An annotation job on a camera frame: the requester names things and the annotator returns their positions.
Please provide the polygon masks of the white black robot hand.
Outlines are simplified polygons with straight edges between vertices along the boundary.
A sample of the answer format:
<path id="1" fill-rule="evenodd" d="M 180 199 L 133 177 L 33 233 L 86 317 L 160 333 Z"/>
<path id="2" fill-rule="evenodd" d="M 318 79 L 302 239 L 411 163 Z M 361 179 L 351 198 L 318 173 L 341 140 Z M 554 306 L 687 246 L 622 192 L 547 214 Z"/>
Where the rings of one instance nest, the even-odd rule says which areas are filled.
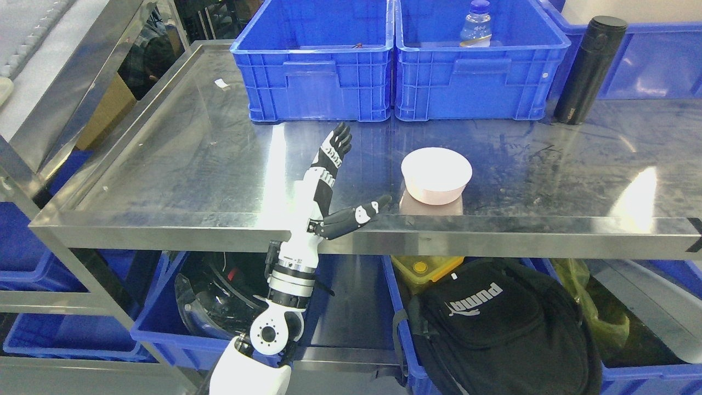
<path id="1" fill-rule="evenodd" d="M 333 240 L 365 227 L 393 200 L 390 195 L 382 195 L 365 204 L 330 212 L 338 171 L 352 148 L 352 140 L 350 127 L 344 122 L 338 123 L 322 141 L 305 173 L 312 188 L 306 231 L 320 239 Z"/>

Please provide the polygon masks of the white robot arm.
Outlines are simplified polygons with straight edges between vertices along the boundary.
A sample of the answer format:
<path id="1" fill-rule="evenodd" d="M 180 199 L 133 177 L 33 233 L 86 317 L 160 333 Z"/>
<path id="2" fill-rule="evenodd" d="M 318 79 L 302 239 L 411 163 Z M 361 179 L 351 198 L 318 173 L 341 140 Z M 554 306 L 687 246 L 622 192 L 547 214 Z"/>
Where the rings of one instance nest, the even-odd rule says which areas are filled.
<path id="1" fill-rule="evenodd" d="M 271 263 L 265 310 L 253 321 L 247 335 L 231 340 L 202 388 L 210 394 L 284 394 L 292 370 L 271 367 L 250 357 L 246 343 L 265 356 L 295 345 L 303 328 L 303 312 L 313 294 L 319 263 L 318 246 L 327 231 L 323 226 L 332 197 L 331 183 L 301 182 L 296 195 L 291 237 L 273 241 L 267 255 Z"/>

